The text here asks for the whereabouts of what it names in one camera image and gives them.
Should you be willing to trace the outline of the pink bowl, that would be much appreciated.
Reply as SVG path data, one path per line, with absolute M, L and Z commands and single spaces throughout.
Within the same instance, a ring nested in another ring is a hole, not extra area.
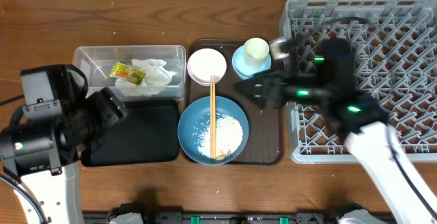
M 227 70 L 225 57 L 212 48 L 203 48 L 195 51 L 188 59 L 187 71 L 194 82 L 209 86 L 211 77 L 214 76 L 215 83 L 218 83 Z

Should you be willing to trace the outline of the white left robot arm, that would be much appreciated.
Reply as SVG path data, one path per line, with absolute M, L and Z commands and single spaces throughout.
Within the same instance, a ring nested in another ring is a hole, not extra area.
M 73 65 L 20 74 L 25 104 L 1 131 L 1 180 L 14 189 L 28 223 L 84 223 L 79 152 L 89 149 L 128 109 L 105 87 L 88 93 Z

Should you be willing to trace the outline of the yellow green snack wrapper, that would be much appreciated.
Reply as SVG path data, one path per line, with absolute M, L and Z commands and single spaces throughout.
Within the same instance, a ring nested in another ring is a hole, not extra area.
M 108 76 L 138 85 L 145 78 L 145 73 L 134 66 L 129 66 L 117 61 Z

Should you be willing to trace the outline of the light blue saucer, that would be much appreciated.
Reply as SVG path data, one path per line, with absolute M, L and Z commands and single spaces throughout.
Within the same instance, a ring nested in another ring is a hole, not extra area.
M 271 56 L 268 55 L 264 63 L 258 68 L 254 69 L 248 65 L 244 60 L 244 47 L 240 46 L 233 54 L 232 66 L 234 71 L 241 79 L 249 79 L 258 72 L 263 72 L 271 68 Z

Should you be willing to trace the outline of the grey dishwasher rack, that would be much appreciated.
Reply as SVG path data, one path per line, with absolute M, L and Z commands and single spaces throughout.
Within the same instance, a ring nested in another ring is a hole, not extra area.
M 321 41 L 349 40 L 356 85 L 389 113 L 407 157 L 436 161 L 436 0 L 288 0 L 279 33 L 306 38 L 302 76 L 315 73 Z

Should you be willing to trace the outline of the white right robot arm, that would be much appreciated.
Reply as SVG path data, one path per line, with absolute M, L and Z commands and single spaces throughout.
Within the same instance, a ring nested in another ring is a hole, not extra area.
M 316 76 L 296 74 L 297 40 L 270 43 L 282 69 L 266 70 L 239 81 L 234 89 L 263 109 L 286 102 L 316 105 L 328 128 L 368 173 L 398 223 L 435 223 L 436 196 L 400 147 L 389 115 L 370 94 L 356 88 L 350 42 L 322 40 Z

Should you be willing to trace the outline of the clear plastic waste bin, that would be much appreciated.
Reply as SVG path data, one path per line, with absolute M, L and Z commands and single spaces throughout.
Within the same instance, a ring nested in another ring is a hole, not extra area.
M 88 94 L 108 87 L 120 100 L 185 97 L 183 46 L 82 46 L 73 65 L 86 76 Z

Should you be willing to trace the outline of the cream white cup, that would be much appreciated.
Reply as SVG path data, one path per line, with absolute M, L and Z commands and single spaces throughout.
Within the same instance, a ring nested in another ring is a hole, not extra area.
M 266 62 L 270 48 L 267 41 L 261 38 L 251 38 L 244 43 L 244 61 L 252 69 L 258 69 Z

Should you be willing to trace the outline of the brown serving tray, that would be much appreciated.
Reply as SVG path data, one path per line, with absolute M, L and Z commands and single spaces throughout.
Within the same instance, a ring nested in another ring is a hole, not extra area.
M 225 76 L 216 84 L 216 95 L 228 98 L 245 112 L 249 122 L 249 138 L 243 151 L 230 165 L 274 165 L 284 155 L 282 111 L 261 110 L 234 89 L 234 83 L 242 79 L 232 66 L 234 52 L 244 44 L 243 40 L 199 39 L 194 41 L 190 53 L 203 48 L 218 50 L 226 59 Z M 210 88 L 190 81 L 187 91 L 187 106 L 194 101 L 209 96 Z

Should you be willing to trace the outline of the dark blue plate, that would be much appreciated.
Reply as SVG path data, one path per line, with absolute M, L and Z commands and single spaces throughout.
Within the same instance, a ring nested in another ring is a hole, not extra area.
M 244 149 L 249 138 L 249 122 L 245 112 L 234 101 L 222 97 L 215 97 L 215 114 L 221 113 L 237 119 L 243 129 L 243 139 L 240 147 L 223 160 L 215 160 L 215 152 L 211 150 L 211 158 L 202 156 L 195 147 L 195 138 L 192 136 L 197 122 L 210 120 L 210 97 L 206 96 L 191 103 L 183 112 L 178 124 L 178 139 L 185 154 L 197 163 L 204 165 L 222 165 L 235 159 Z

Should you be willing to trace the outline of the black rectangular tray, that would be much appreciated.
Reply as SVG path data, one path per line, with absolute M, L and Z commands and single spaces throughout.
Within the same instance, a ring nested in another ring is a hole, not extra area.
M 178 156 L 178 104 L 172 99 L 125 103 L 128 117 L 83 151 L 86 167 L 172 161 Z

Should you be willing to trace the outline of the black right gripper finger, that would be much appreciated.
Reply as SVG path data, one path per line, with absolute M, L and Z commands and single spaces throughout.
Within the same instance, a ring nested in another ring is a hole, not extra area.
M 269 81 L 271 78 L 272 76 L 270 74 L 256 74 L 249 79 L 234 83 L 234 89 L 244 91 L 262 88 L 263 84 Z
M 253 90 L 236 90 L 240 95 L 244 96 L 247 100 L 251 101 L 257 107 L 260 107 L 260 88 L 256 88 Z

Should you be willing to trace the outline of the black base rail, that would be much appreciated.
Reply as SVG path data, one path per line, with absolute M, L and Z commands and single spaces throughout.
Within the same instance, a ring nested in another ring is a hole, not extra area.
M 362 214 L 366 223 L 395 223 L 395 218 L 390 214 L 370 215 L 362 206 L 350 204 L 333 213 L 321 211 L 304 210 L 300 212 L 186 212 L 181 209 L 170 211 L 152 212 L 143 206 L 133 204 L 122 204 L 120 207 L 109 212 L 84 212 L 83 217 L 86 223 L 110 223 L 116 222 L 116 218 L 123 214 L 140 214 L 139 220 L 148 224 L 257 224 L 257 223 L 302 223 L 302 224 L 325 224 L 338 223 L 341 217 L 349 212 Z

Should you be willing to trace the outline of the leftover rice pile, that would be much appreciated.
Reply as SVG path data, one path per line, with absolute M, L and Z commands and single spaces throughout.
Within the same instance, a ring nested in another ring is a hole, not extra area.
M 191 133 L 195 138 L 197 151 L 211 158 L 210 120 L 197 122 Z M 243 129 L 240 122 L 232 116 L 216 113 L 216 152 L 215 160 L 223 160 L 234 153 L 242 143 Z

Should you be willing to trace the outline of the white napkin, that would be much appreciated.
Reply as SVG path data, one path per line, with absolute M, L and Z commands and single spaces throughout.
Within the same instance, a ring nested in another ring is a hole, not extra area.
M 145 73 L 140 84 L 117 78 L 115 86 L 120 88 L 124 96 L 153 96 L 159 94 L 170 84 L 177 72 L 165 69 L 167 62 L 161 59 L 133 59 L 131 66 Z

